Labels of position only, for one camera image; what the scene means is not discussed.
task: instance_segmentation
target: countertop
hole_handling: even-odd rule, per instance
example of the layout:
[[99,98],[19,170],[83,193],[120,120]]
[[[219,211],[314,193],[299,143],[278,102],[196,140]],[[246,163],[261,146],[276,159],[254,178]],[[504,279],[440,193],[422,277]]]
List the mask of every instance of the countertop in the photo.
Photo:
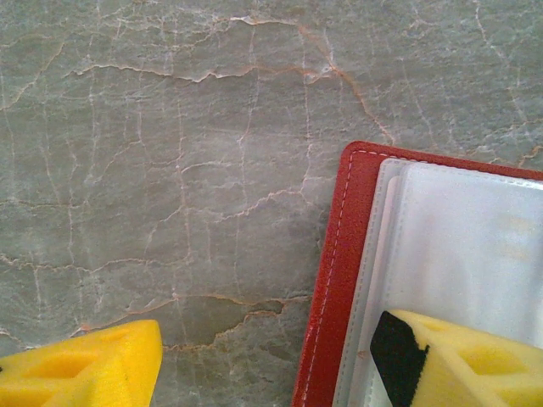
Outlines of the countertop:
[[160,322],[153,406],[288,406],[368,140],[543,170],[537,0],[8,0],[0,354]]

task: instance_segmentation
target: binder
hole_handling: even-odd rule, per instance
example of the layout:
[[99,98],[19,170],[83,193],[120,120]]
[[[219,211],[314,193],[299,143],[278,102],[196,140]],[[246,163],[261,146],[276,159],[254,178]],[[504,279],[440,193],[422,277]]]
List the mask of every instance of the binder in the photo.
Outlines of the binder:
[[[379,287],[370,288],[371,283],[368,280],[372,280],[373,267],[377,267],[374,264],[376,242],[372,242],[373,258],[369,260],[367,252],[371,250],[368,248],[369,243],[368,245],[366,243],[367,238],[373,241],[378,240],[376,237],[379,235],[383,220],[384,201],[386,201],[383,197],[386,197],[389,192],[390,184],[390,179],[383,181],[385,165],[396,166],[400,172],[401,168],[409,167],[407,175],[403,177],[405,179],[411,177],[415,181],[420,181],[421,176],[428,175],[423,174],[424,171],[432,175],[436,170],[448,174],[450,179],[447,182],[453,183],[456,179],[454,176],[471,176],[472,173],[466,171],[473,171],[473,174],[481,180],[494,180],[495,176],[507,177],[503,180],[500,178],[499,181],[506,184],[518,184],[520,187],[526,184],[531,190],[537,190],[539,185],[537,182],[543,181],[543,173],[538,171],[484,164],[370,142],[353,142],[347,146],[339,164],[326,240],[322,249],[310,317],[299,361],[299,372],[294,387],[293,407],[365,405],[360,400],[352,403],[353,398],[349,388],[342,390],[343,395],[339,394],[341,392],[338,390],[339,385],[352,387],[353,380],[357,379],[360,373],[356,371],[360,366],[355,365],[367,364],[369,363],[367,361],[371,359],[364,350],[361,351],[360,341],[361,337],[364,335],[367,337],[372,333],[371,327],[363,327],[364,321],[368,322],[372,319],[370,318],[372,312],[373,314],[380,312],[378,307],[372,312],[368,311],[370,305],[375,305],[368,303],[368,300],[371,300],[372,290],[373,295],[377,297],[382,291],[379,291]],[[437,176],[438,182],[435,182],[435,185],[440,183],[439,175]],[[402,176],[396,178],[401,184],[401,190],[406,181]],[[534,195],[533,202],[539,202],[539,196]],[[374,206],[379,199],[380,209]],[[519,225],[522,229],[524,224],[521,222]],[[369,269],[367,265],[361,264],[363,255],[364,261],[371,263],[372,267]],[[378,286],[379,284],[375,281],[376,279],[373,278],[374,285]],[[437,285],[436,287],[439,286],[439,282],[434,282],[434,284]],[[385,304],[381,298],[374,299],[373,302],[375,301],[379,306]],[[363,382],[355,384],[364,386]],[[350,404],[346,404],[345,400],[348,399],[351,400]]]

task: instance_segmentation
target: stitching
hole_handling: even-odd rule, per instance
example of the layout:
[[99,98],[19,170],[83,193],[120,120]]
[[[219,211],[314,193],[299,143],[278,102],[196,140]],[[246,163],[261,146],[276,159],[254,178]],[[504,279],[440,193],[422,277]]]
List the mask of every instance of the stitching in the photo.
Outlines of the stitching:
[[338,241],[339,241],[339,231],[341,230],[341,220],[343,218],[343,211],[345,206],[345,199],[347,197],[347,190],[349,189],[349,181],[350,181],[350,172],[353,167],[353,157],[356,153],[365,153],[365,154],[371,154],[371,155],[379,155],[382,157],[389,157],[391,159],[406,159],[405,157],[397,157],[395,155],[385,154],[385,153],[377,153],[375,151],[368,151],[368,150],[354,150],[351,152],[349,156],[349,169],[347,171],[347,181],[345,182],[345,187],[343,190],[343,197],[341,198],[341,210],[339,212],[339,220],[338,220],[338,230],[336,231],[335,240],[333,243],[333,252],[332,252],[332,260],[330,261],[330,268],[328,269],[328,277],[326,281],[326,288],[324,290],[324,301],[322,301],[322,307],[319,315],[319,321],[316,326],[316,335],[315,335],[315,344],[313,345],[313,349],[311,351],[311,362],[309,365],[309,371],[307,372],[307,379],[305,380],[305,388],[304,392],[302,393],[302,407],[305,407],[305,402],[307,401],[307,391],[309,389],[309,383],[311,381],[311,373],[313,372],[313,365],[315,363],[315,356],[316,356],[316,346],[319,342],[319,335],[321,333],[321,326],[322,326],[322,319],[324,316],[324,310],[326,309],[326,302],[328,300],[328,292],[330,288],[330,281],[332,280],[332,271],[333,271],[333,265],[335,264],[336,260],[336,253],[338,249]]

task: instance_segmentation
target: crack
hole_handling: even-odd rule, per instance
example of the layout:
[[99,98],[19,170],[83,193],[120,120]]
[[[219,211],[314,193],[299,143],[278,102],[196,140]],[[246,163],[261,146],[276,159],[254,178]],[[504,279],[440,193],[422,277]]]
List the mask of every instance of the crack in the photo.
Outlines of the crack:
[[225,163],[224,161],[206,161],[204,163],[197,163],[197,164],[191,164],[188,167],[183,168],[180,171],[180,174],[184,174],[185,172],[193,169],[193,168],[200,168],[200,167],[207,167],[207,166],[213,166],[213,167],[221,167],[221,168],[230,168],[233,166],[237,166],[238,164],[234,163]]
[[[176,158],[176,183],[180,189],[179,194],[179,207],[183,207],[183,217],[184,217],[184,223],[185,223],[185,235],[187,237],[187,259],[190,259],[193,253],[192,244],[191,244],[191,228],[190,228],[190,221],[188,217],[188,205],[187,205],[187,194],[186,194],[186,184],[183,179],[183,173],[181,170],[181,159],[183,157],[183,145],[182,142],[185,139],[185,131],[184,126],[182,122],[182,107],[181,107],[181,100],[182,98],[177,95],[177,125],[179,127],[179,143],[177,144],[177,158]],[[194,276],[191,271],[191,268],[188,267],[189,275],[191,284],[194,282]],[[176,273],[173,274],[172,281],[171,281],[171,292],[173,296],[176,296]]]
[[95,75],[94,75],[94,72],[91,72],[91,84],[89,86],[88,97],[87,97],[88,103],[91,106],[91,112],[92,112],[92,131],[91,131],[92,150],[90,154],[91,166],[88,169],[87,177],[85,178],[84,183],[94,182],[95,177],[92,176],[92,172],[94,171],[94,167],[96,165],[95,163],[96,149],[98,145],[98,139],[100,138],[100,134],[99,134],[100,128],[97,125],[97,121],[96,121],[96,109],[94,108],[94,95],[92,94],[92,90],[94,88],[94,82],[95,82]]
[[64,79],[64,78],[66,78],[66,77],[68,77],[70,75],[81,76],[81,75],[84,75],[87,72],[91,72],[93,70],[103,70],[103,69],[116,69],[116,70],[120,70],[120,71],[130,71],[130,72],[135,72],[135,73],[139,73],[139,74],[150,74],[150,75],[155,75],[155,76],[158,76],[158,77],[164,78],[164,79],[173,79],[173,80],[179,80],[179,81],[189,81],[189,82],[192,82],[192,83],[200,83],[202,81],[205,81],[206,79],[211,79],[211,78],[215,78],[215,79],[223,79],[223,78],[230,78],[230,77],[240,78],[240,77],[243,77],[245,75],[248,75],[248,74],[252,73],[253,71],[261,71],[261,72],[271,74],[271,75],[281,75],[281,74],[288,73],[288,72],[296,72],[296,73],[299,73],[300,75],[308,75],[308,76],[311,76],[311,77],[316,77],[317,79],[328,77],[328,76],[324,75],[323,73],[319,73],[319,72],[317,72],[315,70],[304,70],[303,68],[300,68],[300,67],[294,66],[294,65],[293,66],[286,66],[286,67],[280,68],[280,69],[273,69],[273,68],[268,68],[265,65],[250,64],[250,65],[241,67],[237,72],[232,72],[232,73],[227,73],[227,74],[219,74],[219,73],[217,73],[215,71],[208,71],[208,72],[202,74],[199,77],[193,78],[193,77],[190,77],[190,76],[173,75],[173,74],[168,73],[166,71],[145,70],[143,68],[137,68],[137,67],[130,66],[130,65],[91,64],[91,65],[89,65],[89,66],[87,66],[87,67],[85,67],[83,69],[80,69],[80,70],[71,70],[70,72],[68,72],[67,74],[62,76],[62,78]]
[[28,201],[22,201],[20,199],[4,199],[0,201],[1,205],[20,205],[25,206],[31,209],[39,209],[39,208],[63,208],[63,209],[78,209],[81,207],[81,205],[74,205],[72,203],[49,203],[49,202],[43,202],[43,203],[32,203]]
[[497,129],[493,130],[492,132],[488,133],[484,138],[486,139],[486,138],[494,136],[496,134],[501,134],[504,131],[514,131],[514,130],[519,129],[520,127],[522,127],[524,125],[538,125],[540,123],[543,123],[543,118],[538,118],[538,119],[533,119],[533,120],[526,120],[524,123],[513,122],[509,126],[502,126],[502,127],[499,127]]
[[280,19],[258,19],[256,17],[245,15],[243,17],[230,17],[228,21],[243,21],[247,25],[264,25],[264,24],[283,24],[298,27],[298,22],[295,20],[280,20]]
[[53,53],[53,55],[49,58],[49,60],[37,71],[36,75],[34,76],[34,79],[24,85],[17,93],[15,93],[15,97],[9,102],[6,103],[5,96],[4,96],[4,89],[3,89],[3,79],[2,79],[2,94],[3,94],[3,103],[2,106],[0,106],[0,112],[6,111],[11,109],[23,96],[23,94],[32,86],[36,85],[37,80],[40,78],[40,76],[45,72],[51,63],[62,53],[62,50],[64,49],[65,40],[62,40],[62,42],[59,45],[59,48]]
[[532,151],[521,157],[520,161],[517,164],[517,167],[521,168],[526,163],[526,160],[534,159],[535,157],[537,157],[540,151],[543,151],[543,146],[535,146],[534,148],[532,148]]
[[270,199],[274,199],[276,197],[279,197],[279,196],[281,196],[283,194],[293,195],[293,196],[294,195],[299,195],[302,198],[304,198],[301,195],[300,191],[291,191],[291,190],[288,190],[288,189],[282,189],[281,191],[270,192],[265,197],[260,198],[258,201],[256,201],[255,204],[249,206],[247,209],[242,210],[241,212],[237,212],[236,214],[233,214],[233,215],[223,216],[219,220],[214,221],[213,223],[221,223],[221,222],[223,222],[225,220],[229,220],[229,219],[233,219],[233,218],[239,218],[240,216],[247,216],[248,214],[250,214],[253,210],[257,209],[263,203],[269,201]]
[[490,48],[497,57],[501,60],[501,62],[509,68],[510,62],[507,59],[507,57],[503,54],[498,47],[496,47],[492,42],[489,41],[488,37],[486,36],[486,30],[484,29],[483,25],[481,24],[481,19],[479,18],[479,12],[481,9],[481,2],[479,0],[472,0],[472,3],[475,4],[475,21],[477,22],[477,27],[479,28],[479,32],[481,33],[481,37],[483,38],[484,44]]
[[316,36],[315,34],[311,33],[307,28],[305,28],[303,25],[298,26],[299,32],[302,36],[306,37],[308,40],[315,43],[321,54],[324,56],[324,58],[327,60],[328,65],[330,66],[330,70],[337,75],[341,80],[343,80],[347,85],[350,86],[355,98],[358,100],[359,104],[362,107],[362,111],[364,114],[370,118],[370,120],[373,122],[374,125],[376,125],[385,139],[391,144],[396,144],[395,137],[387,130],[386,126],[381,123],[379,118],[370,110],[368,103],[366,99],[364,98],[364,94],[360,88],[360,85],[358,82],[347,72],[341,70],[334,62],[333,62],[333,50],[329,48],[328,46],[325,46],[322,44],[322,41],[320,41],[320,38]]
[[517,81],[516,86],[513,88],[512,86],[507,87],[507,91],[509,92],[509,95],[511,96],[512,104],[515,106],[515,109],[517,110],[518,117],[520,120],[525,123],[528,121],[528,117],[522,110],[519,102],[518,102],[518,89],[520,87],[520,67],[517,67]]
[[456,148],[456,150],[462,151],[463,148],[460,146],[458,141],[453,136],[453,131],[452,130],[453,130],[453,127],[456,127],[456,117],[455,117],[455,115],[453,113],[454,109],[452,107],[451,97],[447,93],[447,90],[445,88],[445,81],[444,81],[443,77],[439,78],[439,84],[440,84],[441,91],[443,92],[443,97],[445,98],[445,101],[447,103],[447,108],[448,108],[447,113],[451,115],[451,118],[449,119],[449,123],[448,123],[448,126],[447,126],[447,132],[449,133],[449,137],[448,137],[449,138],[449,143],[452,144],[454,146],[454,148]]
[[38,39],[38,40],[56,40],[57,38],[54,36],[44,36],[36,33],[28,33],[24,34],[22,36],[19,36],[15,38],[13,41],[7,44],[0,45],[0,49],[10,49],[11,47],[17,45],[19,42],[22,42],[24,40],[30,40],[30,39]]
[[[299,35],[301,37],[302,48],[304,50],[303,58],[302,58],[302,69],[305,69],[305,57],[306,57],[306,55],[305,55],[304,37],[301,35],[301,33],[299,33]],[[310,140],[311,139],[311,130],[310,130],[310,128],[311,128],[310,121],[311,120],[310,120],[310,113],[309,113],[309,98],[308,98],[308,91],[307,91],[307,76],[306,75],[304,75],[304,77],[302,78],[302,81],[304,82],[305,138],[307,138],[307,140]]]
[[[142,76],[143,76],[143,73],[140,73],[139,76],[138,76],[138,85],[139,85],[139,91],[140,93],[143,94],[142,92]],[[142,147],[143,147],[143,153],[145,154],[145,158],[147,159],[148,162],[152,162],[153,160],[151,159],[151,154],[148,152],[147,150],[147,144],[143,141],[143,131],[142,131],[142,124],[143,124],[143,112],[142,112],[142,100],[141,98],[139,98],[137,100],[137,122],[136,122],[136,134],[137,134],[137,139],[140,141]],[[148,178],[147,178],[147,171],[145,169],[145,167],[143,167],[143,185],[145,186],[144,188],[144,195],[145,195],[145,208],[148,207],[148,202],[149,202],[149,198],[148,198]]]
[[492,154],[494,156],[493,159],[486,159],[485,162],[488,162],[489,164],[503,164],[503,165],[513,165],[513,163],[498,157],[495,150],[493,148],[488,148],[487,146],[481,145],[477,146],[476,148],[469,148],[464,152],[465,157],[469,157],[470,159],[473,159],[473,157],[476,157],[478,154]]
[[34,269],[34,286],[36,288],[36,301],[37,301],[37,320],[42,320],[42,288],[40,286],[40,279],[38,275],[38,269]]
[[160,219],[155,223],[153,229],[149,233],[149,236],[147,238],[147,243],[145,245],[145,249],[143,250],[143,257],[144,258],[147,258],[147,252],[148,252],[149,246],[151,245],[151,242],[153,241],[153,236],[158,231],[159,226],[164,225],[168,220],[173,218],[175,215],[179,215],[181,212],[182,212],[182,208],[179,207],[176,210],[174,210],[171,214],[166,216],[164,219]]
[[[45,86],[45,93],[47,94],[47,84]],[[43,106],[42,106],[42,115],[43,115],[43,120],[44,120],[44,126],[43,126],[43,130],[44,130],[44,133],[45,133],[45,143],[46,143],[46,147],[44,148],[42,145],[39,146],[39,149],[42,153],[42,156],[43,156],[43,162],[45,163],[45,171],[48,175],[48,179],[49,179],[49,183],[51,184],[51,188],[53,189],[53,194],[54,196],[56,197],[57,199],[57,203],[59,205],[61,205],[62,203],[60,202],[60,194],[59,194],[59,189],[57,188],[57,186],[55,185],[55,182],[53,181],[53,176],[51,174],[51,165],[49,164],[49,158],[50,158],[50,141],[49,141],[49,131],[48,131],[48,113],[47,113],[47,110],[46,110],[46,104],[44,103]]]
[[424,124],[427,126],[428,128],[428,135],[430,136],[430,141],[432,142],[432,149],[433,150],[437,150],[438,149],[438,145],[437,143],[435,142],[435,138],[434,138],[434,130],[432,129],[432,125],[430,124],[430,121],[428,120],[428,118],[426,117],[426,115],[424,114],[424,111],[423,111],[423,107],[421,106],[421,104],[418,102],[418,98],[417,98],[417,95],[415,94],[415,92],[413,91],[413,87],[411,86],[411,82],[409,81],[409,79],[407,78],[407,71],[406,71],[406,64],[404,63],[404,59],[403,58],[400,58],[400,62],[401,62],[401,70],[404,74],[404,80],[406,81],[406,84],[407,84],[407,89],[409,89],[409,93],[411,94],[411,97],[413,98],[413,100],[415,101],[415,105],[417,106],[417,110],[418,110],[418,113],[420,114],[421,116],[421,119],[423,119],[423,122]]
[[[263,315],[277,316],[277,315],[280,315],[285,309],[285,307],[288,306],[289,304],[307,302],[311,300],[311,296],[298,296],[298,297],[292,297],[292,298],[269,298],[263,301],[246,302],[237,298],[229,298],[226,296],[221,296],[219,294],[201,294],[201,295],[184,295],[184,296],[175,295],[175,296],[172,296],[172,298],[165,299],[161,302],[157,302],[156,304],[152,304],[152,305],[150,304],[153,303],[153,301],[150,301],[148,303],[148,306],[144,307],[143,309],[128,310],[123,316],[110,320],[107,323],[102,324],[100,326],[92,326],[90,324],[83,323],[74,332],[70,334],[70,337],[75,337],[81,333],[89,333],[96,330],[107,328],[109,326],[114,326],[114,325],[119,324],[124,319],[130,316],[145,315],[151,311],[164,308],[166,305],[179,302],[179,300],[181,299],[189,299],[189,298],[213,298],[213,299],[218,299],[218,300],[227,300],[233,304],[248,308],[246,311],[245,317],[241,322],[239,322],[238,324],[236,324],[235,326],[231,328],[226,329],[225,331],[217,332],[215,334],[215,337],[216,337],[215,340],[217,339],[217,337],[221,335],[225,335],[231,331],[238,329],[247,321],[248,318],[252,316],[263,316]],[[277,311],[272,310],[272,309],[265,309],[266,305],[269,303],[279,303],[281,308]],[[187,346],[209,346],[209,345],[201,344],[201,345],[187,345]]]
[[234,244],[234,264],[232,267],[232,273],[234,277],[234,283],[236,284],[236,289],[238,291],[238,295],[241,297],[241,287],[239,285],[239,277],[238,277],[238,251],[239,248],[239,217],[236,218],[236,237],[235,237],[235,244]]
[[136,142],[129,142],[126,147],[124,148],[120,148],[118,149],[115,154],[113,154],[113,156],[111,157],[111,160],[105,165],[104,169],[102,170],[102,175],[100,176],[94,176],[92,177],[92,179],[87,179],[87,182],[91,182],[92,184],[97,184],[99,182],[101,182],[103,180],[103,178],[105,177],[105,175],[107,174],[108,170],[109,170],[109,167],[111,165],[113,165],[115,163],[115,161],[121,156],[123,155],[124,153],[128,152],[132,147],[134,146],[142,146],[143,147],[143,144],[141,142],[141,140],[137,140]]
[[0,254],[0,262],[3,262],[4,264],[10,266],[10,267],[16,267],[17,269],[22,269],[25,267],[30,267],[33,270],[50,270],[50,271],[59,271],[59,270],[78,270],[83,271],[88,274],[95,274],[101,270],[106,269],[107,267],[111,265],[118,265],[123,263],[136,263],[140,265],[160,265],[160,266],[167,266],[167,265],[174,265],[177,263],[177,261],[172,261],[170,263],[161,263],[157,260],[147,260],[147,259],[117,259],[117,260],[110,260],[103,265],[100,265],[96,269],[87,269],[85,267],[75,266],[75,265],[60,265],[60,266],[54,266],[54,265],[37,265],[36,263],[33,263],[32,261],[25,261],[21,259],[16,258],[9,258],[6,254]]
[[[3,72],[2,72],[2,60],[0,60],[0,92],[2,93],[2,105],[6,105],[6,91],[4,86],[4,80],[3,80]],[[9,177],[10,184],[11,184],[11,192],[15,193],[15,137],[14,133],[11,130],[11,125],[9,124],[8,114],[5,109],[1,109],[4,119],[6,120],[6,128],[8,129],[9,133],[9,141],[10,143],[10,153],[11,153],[11,174]]]
[[14,335],[12,335],[7,329],[0,327],[0,335],[8,337],[9,339],[13,340],[21,348],[26,348],[25,343],[22,340],[20,340],[18,337],[15,337]]
[[330,181],[333,181],[334,178],[333,177],[327,177],[327,176],[309,176],[307,175],[307,171],[304,175],[304,180],[302,181],[302,185],[301,185],[301,188],[299,189],[299,193],[301,194],[302,197],[304,197],[304,200],[309,204],[309,205],[312,205],[312,206],[315,206],[314,203],[312,203],[305,195],[304,195],[304,189],[307,189],[307,182],[308,181],[322,181],[322,182],[330,182]]
[[73,205],[74,205],[74,190],[72,188],[72,182],[74,180],[74,174],[77,170],[77,168],[79,167],[79,164],[77,163],[77,156],[76,156],[76,153],[74,152],[74,149],[71,145],[71,142],[70,142],[70,139],[68,137],[65,138],[65,141],[66,141],[66,146],[68,146],[68,151],[70,152],[70,157],[71,157],[71,161],[72,161],[72,167],[71,167],[71,172],[70,172],[70,179],[68,180],[67,184],[68,184],[68,192],[70,194],[70,200],[69,200],[69,203],[68,205],[70,206],[68,208],[68,220],[70,222],[70,240],[68,241],[68,253],[70,254],[70,258],[71,258],[71,264],[74,265],[75,262],[76,262],[76,257],[74,255],[74,252],[72,251],[72,248],[74,246],[74,221],[73,221],[73,217],[72,217],[72,209],[73,209]]
[[302,185],[299,187],[299,194],[302,196],[302,198],[306,202],[309,202],[309,200],[304,195],[304,186],[307,183],[307,181],[310,179],[309,171],[311,169],[311,147],[313,147],[313,143],[309,142],[307,144],[307,150],[305,151],[305,157],[307,158],[307,169],[305,170],[304,176],[302,178]]
[[212,343],[209,343],[209,344],[208,343],[186,344],[186,345],[164,344],[163,345],[163,350],[165,352],[185,352],[185,351],[199,351],[199,350],[202,350],[202,349],[213,349],[213,348],[216,347],[216,341],[218,339],[227,336],[229,333],[237,331],[238,329],[240,329],[242,326],[244,326],[252,318],[261,318],[261,317],[268,317],[268,316],[277,318],[278,316],[280,316],[284,312],[284,310],[289,305],[311,301],[311,296],[295,297],[295,298],[283,299],[281,301],[274,298],[274,299],[270,299],[270,300],[268,300],[266,302],[270,302],[270,301],[279,301],[279,302],[281,302],[282,303],[281,310],[279,312],[270,311],[270,310],[249,311],[245,315],[244,319],[242,321],[240,321],[238,324],[236,324],[235,326],[233,326],[231,328],[226,329],[225,331],[216,333],[215,334],[215,339],[213,340]]

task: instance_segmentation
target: clear plastic pocket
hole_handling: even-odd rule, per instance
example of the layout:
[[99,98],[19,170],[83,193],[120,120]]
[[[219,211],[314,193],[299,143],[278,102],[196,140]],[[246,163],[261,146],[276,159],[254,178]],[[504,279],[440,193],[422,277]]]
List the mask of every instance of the clear plastic pocket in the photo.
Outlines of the clear plastic pocket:
[[388,406],[369,354],[381,312],[408,309],[543,347],[543,185],[383,162],[334,406]]

